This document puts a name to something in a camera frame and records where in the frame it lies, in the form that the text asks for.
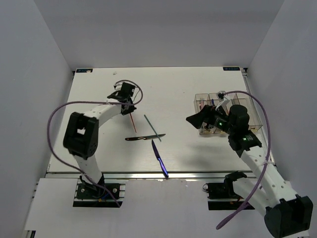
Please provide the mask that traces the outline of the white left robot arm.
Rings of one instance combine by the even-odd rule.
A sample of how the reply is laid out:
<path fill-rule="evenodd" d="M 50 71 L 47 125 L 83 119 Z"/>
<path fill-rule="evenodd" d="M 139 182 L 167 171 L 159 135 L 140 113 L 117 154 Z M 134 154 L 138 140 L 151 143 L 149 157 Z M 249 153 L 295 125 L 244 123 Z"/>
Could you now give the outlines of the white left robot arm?
<path fill-rule="evenodd" d="M 76 160 L 83 180 L 89 184 L 87 191 L 94 198 L 101 197 L 105 191 L 102 184 L 104 176 L 95 157 L 99 128 L 111 118 L 124 116 L 136 109 L 132 100 L 135 88 L 136 85 L 127 81 L 119 82 L 102 104 L 84 113 L 73 112 L 70 115 L 63 146 Z"/>

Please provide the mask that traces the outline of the teal chopstick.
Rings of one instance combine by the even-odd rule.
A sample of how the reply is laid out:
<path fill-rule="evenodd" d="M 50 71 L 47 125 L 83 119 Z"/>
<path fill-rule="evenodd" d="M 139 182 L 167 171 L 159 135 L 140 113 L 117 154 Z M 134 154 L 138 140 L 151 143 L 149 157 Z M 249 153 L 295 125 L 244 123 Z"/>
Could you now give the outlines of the teal chopstick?
<path fill-rule="evenodd" d="M 154 127 L 151 124 L 150 120 L 148 119 L 148 117 L 145 114 L 144 114 L 144 118 L 146 119 L 147 123 L 149 124 L 149 126 L 151 127 L 151 129 L 153 130 L 153 132 L 155 133 L 155 135 L 157 136 L 157 138 L 161 142 L 161 138 L 160 138 L 159 134 L 156 132 L 156 130 L 154 129 Z"/>

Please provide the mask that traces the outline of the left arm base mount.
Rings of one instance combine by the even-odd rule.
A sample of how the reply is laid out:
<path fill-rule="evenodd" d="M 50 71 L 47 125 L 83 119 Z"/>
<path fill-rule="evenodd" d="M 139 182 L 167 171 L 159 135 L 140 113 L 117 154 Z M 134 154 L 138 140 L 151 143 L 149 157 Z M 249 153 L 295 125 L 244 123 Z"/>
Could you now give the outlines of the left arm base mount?
<path fill-rule="evenodd" d="M 106 187 L 108 191 L 84 181 L 80 176 L 76 185 L 73 207 L 119 208 L 123 203 L 125 184 L 102 181 L 101 186 Z"/>

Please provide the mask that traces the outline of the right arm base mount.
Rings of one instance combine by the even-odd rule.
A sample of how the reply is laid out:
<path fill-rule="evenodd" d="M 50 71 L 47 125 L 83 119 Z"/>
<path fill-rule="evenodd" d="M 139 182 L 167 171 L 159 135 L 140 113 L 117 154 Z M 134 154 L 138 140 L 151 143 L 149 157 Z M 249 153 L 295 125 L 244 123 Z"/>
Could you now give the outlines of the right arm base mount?
<path fill-rule="evenodd" d="M 243 197 L 233 190 L 233 182 L 241 178 L 247 178 L 243 172 L 233 172 L 225 176 L 223 182 L 205 183 L 203 191 L 208 194 L 208 209 L 210 211 L 237 210 L 243 203 Z"/>

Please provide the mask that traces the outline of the pink handled fork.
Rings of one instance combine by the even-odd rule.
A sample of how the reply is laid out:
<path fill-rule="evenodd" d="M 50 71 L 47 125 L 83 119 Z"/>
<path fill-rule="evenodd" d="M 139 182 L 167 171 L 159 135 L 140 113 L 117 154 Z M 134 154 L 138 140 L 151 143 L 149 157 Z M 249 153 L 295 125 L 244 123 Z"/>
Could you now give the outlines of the pink handled fork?
<path fill-rule="evenodd" d="M 199 102 L 199 108 L 200 108 L 200 110 L 202 110 L 203 107 L 204 107 L 204 98 L 201 98 L 201 99 L 200 99 L 200 102 Z"/>

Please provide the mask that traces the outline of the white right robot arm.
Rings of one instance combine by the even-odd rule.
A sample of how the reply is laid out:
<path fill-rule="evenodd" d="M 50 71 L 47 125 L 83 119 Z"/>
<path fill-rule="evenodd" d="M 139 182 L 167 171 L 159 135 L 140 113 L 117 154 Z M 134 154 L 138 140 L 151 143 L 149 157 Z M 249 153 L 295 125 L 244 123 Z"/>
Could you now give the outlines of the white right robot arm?
<path fill-rule="evenodd" d="M 275 238 L 294 235 L 310 228 L 313 203 L 308 196 L 300 196 L 281 176 L 273 164 L 264 157 L 259 139 L 249 130 L 249 114 L 246 107 L 233 105 L 229 113 L 215 106 L 203 109 L 186 118 L 199 129 L 206 125 L 228 134 L 230 147 L 248 165 L 260 185 L 251 183 L 241 172 L 228 174 L 224 180 L 224 193 L 231 198 L 237 195 L 246 199 L 264 218 L 269 233 Z"/>

